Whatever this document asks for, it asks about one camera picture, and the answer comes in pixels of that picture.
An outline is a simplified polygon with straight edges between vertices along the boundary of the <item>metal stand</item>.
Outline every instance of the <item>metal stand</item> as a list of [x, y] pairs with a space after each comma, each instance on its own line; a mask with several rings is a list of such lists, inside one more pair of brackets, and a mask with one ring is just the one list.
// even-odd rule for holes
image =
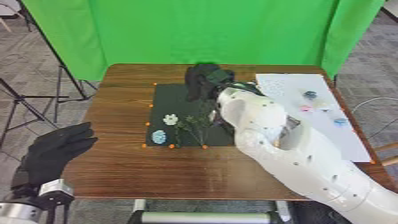
[[[48, 45], [48, 47], [49, 47], [49, 49], [51, 49], [53, 55], [55, 55], [57, 60], [58, 60], [58, 63], [60, 63], [60, 65], [58, 65], [58, 81], [57, 81], [57, 97], [55, 97], [55, 98], [57, 98], [57, 101], [55, 101], [55, 116], [53, 116], [53, 122], [57, 123], [58, 104], [64, 103], [64, 102], [69, 102], [69, 101], [85, 101], [85, 100], [89, 100], [90, 97], [92, 97], [92, 95], [89, 96], [87, 93], [85, 93], [85, 91], [83, 91], [83, 85], [81, 85], [81, 82], [90, 86], [90, 88], [92, 88], [94, 90], [97, 90], [97, 88], [94, 87], [94, 85], [89, 83], [87, 80], [80, 81], [80, 85], [78, 85], [76, 79], [74, 79], [74, 77], [73, 77], [73, 75], [71, 75], [71, 72], [69, 72], [69, 69], [67, 69], [67, 67], [65, 67], [64, 61], [62, 61], [62, 59], [60, 59], [60, 57], [58, 57], [58, 54], [57, 54], [57, 51], [55, 51], [55, 49], [53, 49], [51, 43], [49, 43], [49, 41], [48, 41], [48, 39], [46, 39], [46, 35], [44, 35], [44, 33], [42, 33], [39, 24], [37, 24], [37, 22], [35, 22], [35, 19], [33, 19], [33, 16], [32, 16], [30, 12], [28, 12], [28, 9], [26, 9], [26, 6], [25, 6], [25, 4], [23, 4], [23, 1], [17, 0], [17, 2], [19, 2], [19, 4], [21, 4], [21, 9], [23, 9], [23, 13], [25, 13], [25, 18], [30, 18], [30, 21], [25, 20], [25, 22], [26, 22], [26, 26], [28, 26], [28, 23], [32, 23], [32, 24], [35, 25], [35, 28], [37, 28], [39, 33], [41, 33], [42, 40], [44, 40], [44, 42], [46, 42], [46, 45]], [[73, 83], [73, 86], [74, 86], [74, 88], [76, 88], [76, 90], [78, 90], [80, 98], [78, 98], [78, 99], [69, 99], [69, 100], [62, 100], [62, 101], [60, 101], [60, 100], [58, 100], [58, 98], [60, 98], [60, 97], [58, 97], [58, 94], [60, 94], [60, 78], [62, 78], [62, 71], [65, 71], [65, 76], [67, 76], [67, 78], [69, 78], [69, 80], [71, 80], [71, 83]]]
[[[78, 93], [80, 93], [80, 96], [81, 96], [80, 99], [58, 100], [58, 99], [60, 99], [60, 87], [62, 87], [62, 86], [60, 86], [62, 71], [65, 71], [67, 78], [69, 78], [71, 83], [73, 83], [73, 85], [74, 85], [74, 87], [76, 87], [76, 90], [78, 90]], [[69, 70], [67, 70], [65, 66], [64, 66], [64, 65], [58, 65], [58, 79], [57, 79], [57, 92], [55, 92], [53, 123], [58, 122], [58, 104], [60, 104], [60, 103], [65, 103], [65, 102], [69, 102], [69, 101], [85, 101], [85, 100], [89, 100], [90, 97], [92, 97], [92, 95], [87, 96], [87, 93], [85, 93], [85, 90], [83, 90], [83, 83], [87, 83], [87, 85], [90, 86], [90, 88], [92, 88], [94, 90], [97, 90], [96, 86], [94, 86], [85, 80], [83, 80], [83, 81], [78, 80], [78, 82], [76, 82], [76, 79], [74, 79], [73, 76], [71, 76], [71, 73], [69, 73]]]
[[[49, 121], [49, 119], [46, 118], [44, 115], [46, 115], [46, 112], [48, 112], [53, 100], [58, 99], [58, 98], [69, 98], [69, 97], [67, 96], [25, 96], [25, 95], [19, 95], [17, 92], [14, 91], [14, 89], [10, 88], [9, 84], [5, 83], [2, 78], [0, 78], [0, 85], [5, 88], [7, 95], [14, 99], [14, 104], [12, 104], [12, 107], [10, 107], [9, 118], [7, 118], [7, 121], [5, 121], [3, 133], [2, 133], [2, 137], [0, 137], [0, 149], [2, 149], [7, 132], [12, 131], [14, 129], [17, 129], [19, 127], [23, 127], [25, 125], [28, 125], [30, 123], [33, 123], [37, 121], [44, 121], [46, 124], [55, 129], [58, 129], [57, 125], [53, 124], [53, 122]], [[49, 102], [46, 104], [46, 108], [44, 108], [42, 112], [37, 111], [37, 109], [33, 108], [32, 104], [26, 102], [25, 99], [49, 99]], [[12, 121], [14, 112], [16, 112], [16, 106], [17, 105], [25, 106], [25, 108], [28, 109], [30, 113], [35, 116], [35, 119], [26, 121], [23, 124], [16, 125], [14, 127], [10, 127], [10, 121]]]
[[128, 224], [282, 224], [289, 220], [286, 202], [277, 201], [275, 207], [277, 212], [266, 213], [145, 212], [145, 200], [137, 199]]

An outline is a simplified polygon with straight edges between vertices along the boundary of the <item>small toy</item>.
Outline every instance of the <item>small toy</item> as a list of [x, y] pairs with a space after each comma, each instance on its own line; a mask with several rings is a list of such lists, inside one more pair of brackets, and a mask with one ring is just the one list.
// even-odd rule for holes
[[302, 112], [312, 112], [314, 111], [314, 108], [309, 105], [302, 105], [300, 106], [300, 111]]
[[323, 112], [328, 112], [330, 111], [330, 104], [323, 100], [316, 100], [314, 109], [321, 110]]
[[348, 124], [348, 120], [346, 120], [346, 118], [337, 118], [337, 119], [334, 119], [334, 124], [336, 124], [339, 127], [343, 127], [343, 126]]
[[316, 97], [318, 97], [318, 95], [316, 95], [316, 92], [314, 92], [314, 91], [307, 91], [307, 92], [304, 93], [304, 98], [305, 98], [305, 99], [314, 100]]
[[176, 125], [176, 123], [177, 123], [177, 116], [176, 116], [176, 114], [165, 115], [163, 122], [165, 122], [165, 124], [169, 126]]
[[153, 132], [153, 142], [156, 144], [163, 144], [165, 143], [165, 131], [163, 130], [158, 130]]

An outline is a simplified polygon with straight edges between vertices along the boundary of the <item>tripod stand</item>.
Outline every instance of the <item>tripod stand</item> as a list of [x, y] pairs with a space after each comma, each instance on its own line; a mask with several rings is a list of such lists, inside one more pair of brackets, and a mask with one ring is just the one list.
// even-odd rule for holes
[[[0, 78], [0, 86], [5, 89], [5, 94], [12, 97], [14, 102], [12, 102], [12, 107], [10, 107], [10, 113], [9, 113], [9, 118], [5, 121], [5, 127], [3, 127], [3, 133], [2, 133], [2, 137], [0, 137], [0, 149], [2, 149], [2, 145], [3, 145], [3, 140], [5, 140], [5, 135], [9, 133], [9, 131], [12, 131], [14, 129], [17, 129], [19, 127], [23, 127], [25, 125], [28, 125], [30, 123], [37, 122], [37, 121], [44, 121], [46, 124], [53, 127], [53, 129], [58, 129], [57, 125], [53, 124], [53, 122], [49, 121], [49, 119], [46, 118], [46, 112], [49, 109], [49, 105], [53, 100], [57, 100], [58, 98], [69, 98], [67, 96], [25, 96], [19, 95], [16, 90], [10, 88], [7, 82], [3, 81], [3, 79]], [[26, 99], [49, 99], [49, 102], [46, 104], [46, 108], [42, 110], [42, 112], [39, 112], [39, 110], [33, 108], [32, 104], [26, 102]], [[16, 112], [16, 106], [21, 105], [25, 106], [25, 108], [28, 109], [30, 113], [35, 116], [35, 119], [26, 121], [25, 123], [21, 123], [19, 125], [16, 125], [14, 127], [10, 127], [10, 121], [12, 121], [12, 117], [14, 117], [14, 112]]]

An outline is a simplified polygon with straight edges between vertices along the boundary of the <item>white flower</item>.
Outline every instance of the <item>white flower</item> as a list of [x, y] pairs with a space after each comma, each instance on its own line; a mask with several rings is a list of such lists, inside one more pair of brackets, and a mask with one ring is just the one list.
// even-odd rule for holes
[[165, 115], [163, 122], [165, 122], [167, 125], [176, 125], [176, 123], [177, 123], [176, 114]]

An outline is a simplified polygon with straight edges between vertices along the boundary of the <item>patterned floor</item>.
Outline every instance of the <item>patterned floor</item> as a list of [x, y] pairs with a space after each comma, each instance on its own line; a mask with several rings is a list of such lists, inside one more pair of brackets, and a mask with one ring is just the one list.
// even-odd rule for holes
[[[0, 77], [25, 95], [49, 95], [55, 93], [57, 60], [46, 47], [39, 33], [26, 31], [21, 20], [5, 20], [14, 30], [7, 33], [0, 27]], [[398, 24], [380, 13], [350, 58], [339, 71], [337, 88], [348, 107], [368, 99], [398, 96]], [[62, 79], [62, 94], [78, 97], [67, 79]], [[44, 108], [46, 101], [30, 101], [37, 108]], [[9, 96], [0, 92], [0, 124], [5, 123], [10, 109]], [[81, 121], [90, 101], [71, 102], [60, 106], [60, 126]], [[25, 109], [17, 109], [14, 122], [23, 122], [32, 116]], [[398, 122], [385, 124], [398, 118], [398, 103], [375, 101], [355, 113], [360, 127], [376, 147], [398, 141]], [[0, 196], [7, 193], [9, 181], [17, 166], [17, 160], [26, 152], [35, 135], [51, 129], [42, 123], [28, 125], [7, 135], [3, 151], [0, 153]], [[398, 155], [398, 150], [378, 154], [380, 158]], [[387, 167], [389, 175], [398, 180], [398, 165]], [[131, 214], [131, 200], [76, 200], [71, 210], [71, 223], [126, 223]], [[261, 212], [270, 209], [266, 201], [149, 201], [151, 211], [218, 211]]]

